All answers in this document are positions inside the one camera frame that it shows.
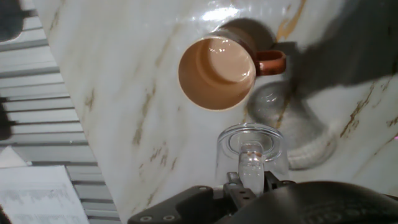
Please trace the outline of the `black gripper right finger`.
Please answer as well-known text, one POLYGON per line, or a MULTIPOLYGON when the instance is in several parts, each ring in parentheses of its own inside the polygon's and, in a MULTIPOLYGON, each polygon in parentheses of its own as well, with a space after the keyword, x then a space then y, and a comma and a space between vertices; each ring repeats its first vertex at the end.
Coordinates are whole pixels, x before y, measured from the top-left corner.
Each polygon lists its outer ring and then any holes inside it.
POLYGON ((271 171, 264 172, 264 190, 275 190, 295 184, 291 180, 279 180, 271 171))

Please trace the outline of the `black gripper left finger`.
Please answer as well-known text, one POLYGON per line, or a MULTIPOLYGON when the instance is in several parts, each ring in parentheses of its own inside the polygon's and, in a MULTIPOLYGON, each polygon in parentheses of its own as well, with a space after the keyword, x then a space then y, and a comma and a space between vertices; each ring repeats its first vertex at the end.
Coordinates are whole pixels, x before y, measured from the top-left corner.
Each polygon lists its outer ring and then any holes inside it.
POLYGON ((243 186, 238 174, 227 173, 221 187, 196 185, 133 215, 128 224, 210 224, 229 223, 241 208, 256 199, 243 186))

